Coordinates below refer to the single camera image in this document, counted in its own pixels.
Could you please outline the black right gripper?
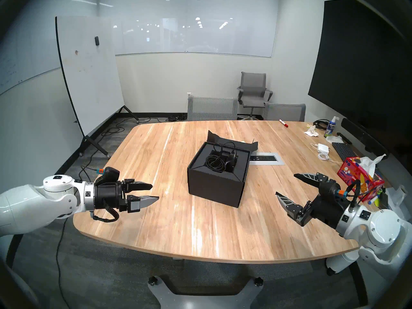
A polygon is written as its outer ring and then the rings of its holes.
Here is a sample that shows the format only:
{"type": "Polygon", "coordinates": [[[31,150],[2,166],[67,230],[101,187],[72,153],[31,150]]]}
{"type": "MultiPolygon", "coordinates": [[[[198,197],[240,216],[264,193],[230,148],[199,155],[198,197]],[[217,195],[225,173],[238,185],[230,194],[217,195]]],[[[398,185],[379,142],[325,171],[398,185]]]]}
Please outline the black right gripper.
{"type": "Polygon", "coordinates": [[[291,219],[296,219],[297,223],[303,227],[312,218],[318,219],[331,228],[336,228],[345,210],[350,205],[344,194],[340,194],[340,185],[326,175],[316,173],[295,173],[293,175],[300,181],[317,187],[319,194],[313,201],[307,201],[302,207],[286,196],[276,192],[276,197],[281,207],[287,212],[291,219]]]}

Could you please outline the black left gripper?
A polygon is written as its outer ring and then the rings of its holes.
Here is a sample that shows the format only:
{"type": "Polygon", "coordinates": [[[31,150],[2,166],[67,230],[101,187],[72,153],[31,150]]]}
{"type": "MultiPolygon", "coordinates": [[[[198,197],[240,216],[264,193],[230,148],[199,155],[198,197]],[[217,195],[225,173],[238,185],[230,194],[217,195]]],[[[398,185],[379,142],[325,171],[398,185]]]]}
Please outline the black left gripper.
{"type": "Polygon", "coordinates": [[[124,179],[116,182],[94,182],[94,209],[105,209],[110,207],[119,212],[140,212],[142,208],[149,207],[159,200],[157,196],[134,196],[127,195],[133,191],[151,190],[152,184],[135,179],[124,179]]]}

